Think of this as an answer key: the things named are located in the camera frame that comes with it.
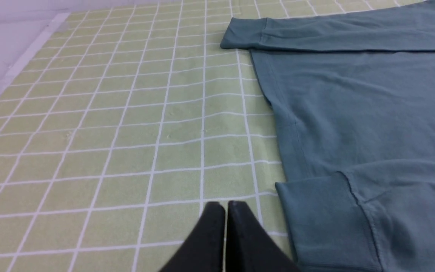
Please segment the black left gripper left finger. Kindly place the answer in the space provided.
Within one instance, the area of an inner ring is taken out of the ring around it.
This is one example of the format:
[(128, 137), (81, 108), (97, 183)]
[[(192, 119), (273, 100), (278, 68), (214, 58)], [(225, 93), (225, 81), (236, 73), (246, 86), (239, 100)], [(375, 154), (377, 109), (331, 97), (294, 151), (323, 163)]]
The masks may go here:
[(225, 233), (225, 209), (209, 202), (192, 232), (161, 272), (221, 272)]

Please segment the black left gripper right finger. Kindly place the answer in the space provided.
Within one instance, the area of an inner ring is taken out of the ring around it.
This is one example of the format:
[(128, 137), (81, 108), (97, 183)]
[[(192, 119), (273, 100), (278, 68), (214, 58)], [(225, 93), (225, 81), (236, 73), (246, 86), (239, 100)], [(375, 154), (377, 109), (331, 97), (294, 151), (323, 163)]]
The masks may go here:
[(298, 272), (258, 222), (247, 203), (228, 203), (226, 272)]

